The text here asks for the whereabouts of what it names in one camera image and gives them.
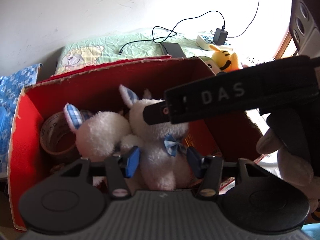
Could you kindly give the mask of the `gloved right hand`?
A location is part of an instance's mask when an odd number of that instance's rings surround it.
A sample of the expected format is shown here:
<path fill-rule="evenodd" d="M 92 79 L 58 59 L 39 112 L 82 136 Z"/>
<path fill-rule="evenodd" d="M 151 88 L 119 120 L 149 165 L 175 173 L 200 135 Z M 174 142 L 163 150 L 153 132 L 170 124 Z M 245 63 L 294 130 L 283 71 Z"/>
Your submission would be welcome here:
<path fill-rule="evenodd" d="M 319 177 L 314 176 L 311 164 L 289 153 L 271 128 L 259 139 L 256 150 L 259 154 L 278 152 L 277 159 L 281 177 L 307 196 L 310 212 L 315 212 L 319 207 Z"/>

